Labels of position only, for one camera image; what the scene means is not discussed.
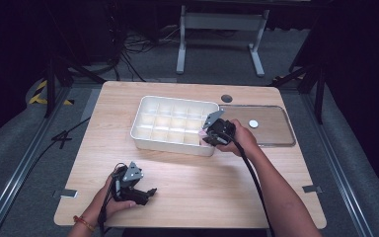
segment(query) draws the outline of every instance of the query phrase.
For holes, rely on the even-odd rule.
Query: person's left hand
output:
[[[107,191],[110,188],[111,181],[112,176],[109,175],[104,186],[97,192],[97,194],[94,196],[94,199],[83,213],[84,218],[89,216],[90,221],[92,221],[92,224],[94,225],[98,224],[98,216],[100,214],[101,207],[103,206],[104,199],[107,195]],[[110,219],[118,211],[129,209],[134,206],[136,206],[136,202],[133,200],[115,201],[113,198],[110,198],[110,201],[107,204],[107,219]]]

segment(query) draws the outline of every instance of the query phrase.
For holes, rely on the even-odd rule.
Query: person's right hand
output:
[[[256,149],[259,149],[257,140],[254,135],[247,128],[242,126],[237,119],[232,119],[230,122],[235,124],[236,127],[235,140],[243,147],[246,155],[251,157],[253,152],[255,152]],[[216,145],[216,148],[222,152],[233,152],[235,155],[241,156],[239,149],[233,142],[230,142],[227,145]]]

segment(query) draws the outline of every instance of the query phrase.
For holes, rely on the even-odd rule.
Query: metal stand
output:
[[[103,84],[105,79],[85,69],[84,67],[62,57],[53,55],[47,64],[47,110],[45,118],[48,118],[55,107],[55,78],[58,79],[62,87],[70,87],[73,84],[73,78],[68,68],[71,67],[78,71],[83,76],[89,77],[97,83]]]
[[[323,96],[325,91],[325,65],[309,65],[302,67],[292,73],[284,76],[277,77],[276,81],[269,84],[269,87],[280,87],[283,84],[304,75],[303,80],[297,86],[297,90],[300,94],[309,94],[313,86],[317,83],[316,87],[316,100],[315,100],[315,117],[319,124],[322,122],[322,105],[323,105]]]
[[[259,77],[264,77],[264,69],[258,55],[269,10],[262,15],[187,13],[186,6],[181,8],[181,42],[178,51],[177,73],[183,74],[186,61],[186,29],[216,29],[236,31],[257,31],[255,43],[248,45],[255,70]]]

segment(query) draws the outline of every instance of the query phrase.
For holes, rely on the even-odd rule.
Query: metal rail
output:
[[[26,153],[24,154],[20,164],[12,175],[11,179],[8,181],[4,192],[0,197],[0,227],[3,224],[11,206],[17,197],[24,181],[27,179],[28,173],[34,166],[37,160],[38,150],[41,146],[42,140],[47,133],[51,122],[55,118],[58,110],[63,105],[66,100],[67,95],[70,92],[70,88],[62,87],[60,88],[59,95],[57,96],[56,105],[54,111],[48,118],[45,118],[38,127],[38,131],[34,136],[30,146],[28,147]]]
[[[349,181],[341,167],[341,163],[338,160],[337,154],[334,151],[334,148],[331,145],[330,140],[328,139],[325,129],[320,125],[314,114],[314,105],[312,99],[308,94],[301,94],[301,99],[304,105],[307,108],[307,112],[313,125],[316,128],[316,131],[319,134],[319,137],[325,147],[326,158],[331,169],[332,174],[334,175],[335,181],[337,182],[338,188],[340,189],[341,196],[345,202],[346,208],[350,214],[353,224],[359,234],[359,236],[367,237],[373,236],[373,233],[368,225],[367,220],[365,219],[364,213],[359,206],[359,202],[355,196],[355,193],[349,184]]]

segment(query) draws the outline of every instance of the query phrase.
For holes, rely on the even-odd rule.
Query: dark background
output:
[[[319,18],[295,65],[326,58],[327,84],[379,177],[379,1],[333,4],[336,10]],[[314,25],[310,19],[315,16],[298,15],[274,11],[268,27],[308,29]],[[122,17],[129,19],[127,26],[155,40],[159,29],[177,23],[179,8],[130,6]],[[0,127],[26,107],[25,95],[42,75],[49,51],[82,65],[115,57],[112,27],[102,1],[1,0]],[[121,25],[117,33],[125,30]]]

